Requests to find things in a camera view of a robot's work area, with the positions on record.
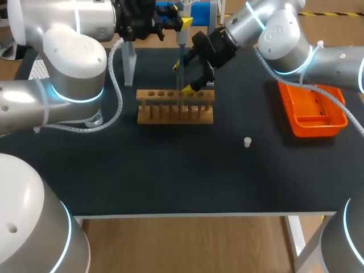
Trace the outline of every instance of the wooden test tube rack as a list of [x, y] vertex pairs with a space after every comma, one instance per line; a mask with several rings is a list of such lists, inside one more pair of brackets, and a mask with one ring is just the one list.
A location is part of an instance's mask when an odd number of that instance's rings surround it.
[[213, 90], [184, 95], [175, 90], [137, 90], [138, 124], [212, 124]]

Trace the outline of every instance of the white table frame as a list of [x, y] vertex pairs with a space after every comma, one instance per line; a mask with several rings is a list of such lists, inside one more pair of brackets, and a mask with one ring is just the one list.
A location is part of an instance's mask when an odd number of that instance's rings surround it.
[[223, 24], [225, 19], [226, 0], [217, 0], [217, 5], [218, 5], [218, 13], [220, 15], [220, 24]]
[[[309, 270], [320, 261], [322, 269], [328, 273], [322, 260], [320, 239], [321, 234], [335, 212], [315, 212], [315, 213], [171, 213], [171, 214], [131, 214], [131, 215], [101, 215], [101, 216], [75, 216], [76, 221], [82, 226], [83, 220], [92, 219], [123, 219], [123, 218], [170, 218], [170, 217], [280, 217], [284, 216], [289, 242], [294, 257], [293, 266], [296, 273], [308, 273]], [[299, 216], [322, 216], [326, 219], [316, 230], [312, 238], [306, 244]]]

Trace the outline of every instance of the yellow clamp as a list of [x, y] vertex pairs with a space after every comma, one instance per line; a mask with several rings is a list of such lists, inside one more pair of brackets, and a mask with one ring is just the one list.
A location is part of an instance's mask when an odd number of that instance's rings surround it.
[[175, 66], [173, 67], [173, 71], [177, 72], [177, 67], [179, 67], [179, 66], [180, 66], [180, 59], [177, 60]]
[[193, 18], [192, 17], [181, 17], [182, 18], [182, 21], [183, 21], [183, 25], [182, 25], [182, 28], [181, 28], [181, 31], [182, 30], [185, 30], [186, 28], [190, 27], [192, 25], [192, 22], [193, 22]]
[[185, 95], [188, 95], [194, 93], [195, 91], [192, 89], [191, 85], [187, 85], [181, 92]]

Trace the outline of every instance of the yellow black warning tape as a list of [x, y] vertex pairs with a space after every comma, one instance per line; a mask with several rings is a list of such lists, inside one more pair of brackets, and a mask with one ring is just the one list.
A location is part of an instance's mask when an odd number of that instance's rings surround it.
[[364, 16], [364, 13], [298, 13], [299, 16]]

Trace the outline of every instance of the wooden peg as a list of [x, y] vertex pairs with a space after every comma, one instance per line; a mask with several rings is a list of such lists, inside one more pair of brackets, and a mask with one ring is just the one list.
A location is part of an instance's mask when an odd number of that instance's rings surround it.
[[169, 106], [169, 109], [168, 109], [168, 114], [169, 114], [169, 119], [172, 119], [172, 114], [173, 114], [173, 106], [172, 105], [170, 105]]
[[192, 118], [192, 106], [188, 105], [188, 119]]
[[150, 117], [150, 119], [153, 119], [153, 105], [150, 105], [149, 106], [149, 117]]
[[201, 109], [202, 109], [202, 106], [199, 105], [198, 106], [198, 110], [197, 110], [197, 119], [200, 119], [200, 116], [201, 116]]
[[210, 101], [206, 101], [205, 111], [210, 110]]
[[162, 104], [159, 105], [159, 119], [163, 118], [163, 106]]
[[147, 104], [145, 100], [142, 100], [142, 113], [144, 114], [146, 112], [147, 109]]
[[182, 113], [182, 105], [181, 103], [178, 104], [178, 119], [181, 118], [181, 113]]

